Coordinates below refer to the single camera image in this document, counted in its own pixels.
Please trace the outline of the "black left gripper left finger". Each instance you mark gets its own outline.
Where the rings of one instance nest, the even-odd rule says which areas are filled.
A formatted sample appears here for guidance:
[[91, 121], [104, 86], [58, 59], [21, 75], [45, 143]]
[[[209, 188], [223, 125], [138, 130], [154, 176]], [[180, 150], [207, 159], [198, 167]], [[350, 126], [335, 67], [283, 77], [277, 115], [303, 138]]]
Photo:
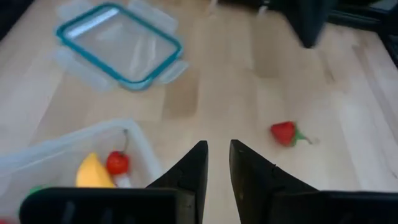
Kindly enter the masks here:
[[194, 224], [203, 223], [208, 182], [208, 142], [198, 141], [165, 174], [146, 188], [168, 188], [193, 195]]

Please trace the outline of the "red toy strawberry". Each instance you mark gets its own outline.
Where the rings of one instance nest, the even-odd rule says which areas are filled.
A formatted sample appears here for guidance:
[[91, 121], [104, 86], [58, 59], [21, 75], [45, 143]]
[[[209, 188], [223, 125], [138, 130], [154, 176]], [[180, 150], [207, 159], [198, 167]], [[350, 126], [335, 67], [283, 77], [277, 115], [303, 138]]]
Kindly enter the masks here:
[[299, 141], [306, 141], [310, 145], [320, 142], [317, 138], [310, 138], [304, 134], [295, 121], [284, 121], [273, 124], [269, 129], [274, 140], [284, 147], [295, 147]]

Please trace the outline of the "clear plastic tupperware container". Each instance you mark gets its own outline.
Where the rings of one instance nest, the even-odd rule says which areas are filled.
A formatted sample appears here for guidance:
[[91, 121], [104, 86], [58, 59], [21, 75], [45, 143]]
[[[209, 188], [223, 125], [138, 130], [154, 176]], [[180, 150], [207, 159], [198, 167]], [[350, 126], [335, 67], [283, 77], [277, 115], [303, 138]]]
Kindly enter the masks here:
[[148, 186], [163, 173], [158, 158], [137, 123], [114, 119], [0, 156], [0, 217], [18, 223], [19, 207], [32, 187], [74, 187], [89, 153], [105, 162], [110, 152], [123, 149], [124, 129], [129, 131], [130, 183]]

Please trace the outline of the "yellow toy banana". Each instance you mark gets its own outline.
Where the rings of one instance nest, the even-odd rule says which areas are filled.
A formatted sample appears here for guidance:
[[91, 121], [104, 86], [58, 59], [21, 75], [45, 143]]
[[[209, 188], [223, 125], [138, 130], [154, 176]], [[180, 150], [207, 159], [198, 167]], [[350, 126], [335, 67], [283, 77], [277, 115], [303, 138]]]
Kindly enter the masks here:
[[76, 172], [76, 187], [115, 188], [111, 176], [99, 160], [97, 154], [89, 153]]

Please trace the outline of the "clear lid with teal rim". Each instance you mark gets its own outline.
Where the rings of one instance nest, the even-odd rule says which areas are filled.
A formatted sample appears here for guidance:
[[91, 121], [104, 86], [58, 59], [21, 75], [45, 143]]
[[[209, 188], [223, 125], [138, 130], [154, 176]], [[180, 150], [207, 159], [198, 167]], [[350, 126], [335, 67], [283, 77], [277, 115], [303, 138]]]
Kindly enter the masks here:
[[116, 85], [145, 90], [174, 81], [188, 68], [175, 35], [177, 20], [143, 0], [127, 6], [71, 0], [57, 15], [55, 60], [99, 91]]

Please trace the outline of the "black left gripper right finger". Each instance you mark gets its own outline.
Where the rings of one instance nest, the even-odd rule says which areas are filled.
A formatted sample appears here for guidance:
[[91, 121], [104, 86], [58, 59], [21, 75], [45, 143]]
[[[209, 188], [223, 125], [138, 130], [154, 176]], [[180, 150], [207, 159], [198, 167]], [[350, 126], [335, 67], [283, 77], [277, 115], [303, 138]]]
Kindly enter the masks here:
[[241, 224], [266, 224], [277, 194], [317, 191], [237, 139], [230, 142], [229, 170]]

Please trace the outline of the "red toy cherry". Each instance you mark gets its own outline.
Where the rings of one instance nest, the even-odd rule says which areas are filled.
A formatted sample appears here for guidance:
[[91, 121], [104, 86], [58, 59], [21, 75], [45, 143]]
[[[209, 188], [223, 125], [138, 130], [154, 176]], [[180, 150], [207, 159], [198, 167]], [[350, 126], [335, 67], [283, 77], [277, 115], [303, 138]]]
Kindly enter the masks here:
[[105, 163], [106, 170], [110, 175], [121, 175], [129, 172], [129, 156], [127, 155], [129, 131], [124, 129], [123, 134], [125, 137], [123, 149], [110, 152]]

